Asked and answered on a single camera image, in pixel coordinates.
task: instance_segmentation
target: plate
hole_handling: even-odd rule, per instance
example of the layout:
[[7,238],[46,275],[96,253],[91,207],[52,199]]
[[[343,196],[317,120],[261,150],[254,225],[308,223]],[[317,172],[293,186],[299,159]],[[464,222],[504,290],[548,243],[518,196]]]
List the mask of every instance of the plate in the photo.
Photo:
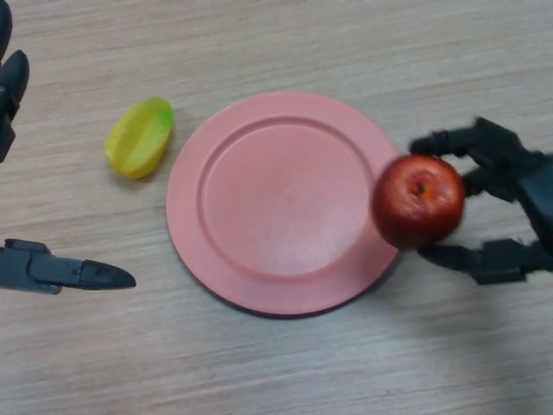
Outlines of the plate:
[[172,168],[175,249],[197,280],[240,309],[335,309],[397,255],[369,208],[375,177],[397,155],[380,128],[338,100],[285,92],[240,101],[198,128]]

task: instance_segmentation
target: table surface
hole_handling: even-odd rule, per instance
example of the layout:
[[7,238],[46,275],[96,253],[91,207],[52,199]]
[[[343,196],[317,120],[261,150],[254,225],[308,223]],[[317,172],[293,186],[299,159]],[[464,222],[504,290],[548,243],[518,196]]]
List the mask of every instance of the table surface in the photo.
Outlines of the table surface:
[[[6,415],[553,412],[553,279],[482,288],[408,254],[371,295],[296,321],[242,314],[184,271],[168,173],[206,118],[254,93],[333,96],[398,148],[490,118],[553,150],[550,0],[12,0],[29,89],[0,166],[3,238],[122,266],[133,290],[0,290]],[[113,176],[112,123],[151,95],[175,136],[150,179]],[[453,161],[459,169],[469,161]],[[516,205],[469,202],[455,238],[531,239]]]

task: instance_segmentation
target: robotic arm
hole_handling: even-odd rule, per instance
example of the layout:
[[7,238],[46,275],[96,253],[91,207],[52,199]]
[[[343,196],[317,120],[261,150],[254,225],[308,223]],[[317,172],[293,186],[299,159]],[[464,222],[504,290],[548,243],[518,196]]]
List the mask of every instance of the robotic arm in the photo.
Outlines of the robotic arm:
[[465,272],[477,284],[525,281],[530,272],[553,271],[553,155],[527,150],[517,134],[485,118],[476,118],[467,128],[413,140],[410,152],[470,156],[479,167],[463,176],[467,197],[486,192],[517,201],[537,235],[528,246],[514,239],[487,241],[478,250],[435,245],[419,251],[423,258]]
[[[11,11],[0,0],[0,62],[11,37]],[[16,134],[11,126],[29,81],[29,60],[21,50],[0,66],[0,163],[10,151]],[[135,287],[127,271],[91,260],[54,256],[43,244],[19,239],[0,247],[0,287],[58,294],[62,287],[82,290],[115,290]]]

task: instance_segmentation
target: red apple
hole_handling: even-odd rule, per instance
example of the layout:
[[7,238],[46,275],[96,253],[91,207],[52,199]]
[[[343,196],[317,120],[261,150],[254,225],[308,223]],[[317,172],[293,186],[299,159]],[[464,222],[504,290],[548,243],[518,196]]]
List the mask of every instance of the red apple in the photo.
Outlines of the red apple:
[[449,163],[407,155],[392,161],[372,194],[372,217],[382,238],[418,249],[446,238],[461,223],[465,188]]

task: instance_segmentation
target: wood grain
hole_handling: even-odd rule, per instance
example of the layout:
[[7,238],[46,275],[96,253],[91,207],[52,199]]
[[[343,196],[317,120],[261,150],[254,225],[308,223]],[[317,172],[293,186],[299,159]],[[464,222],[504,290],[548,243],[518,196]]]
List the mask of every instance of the wood grain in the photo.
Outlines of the wood grain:
[[[31,61],[0,166],[3,238],[112,262],[135,290],[0,291],[3,415],[509,415],[553,412],[553,279],[476,287],[407,255],[379,291],[283,322],[209,297],[168,236],[190,133],[253,93],[358,107],[399,148],[482,115],[553,150],[550,0],[12,0]],[[151,179],[105,165],[106,132],[150,95],[175,108]],[[464,169],[467,161],[455,161]],[[530,238],[516,205],[469,203],[456,238]]]

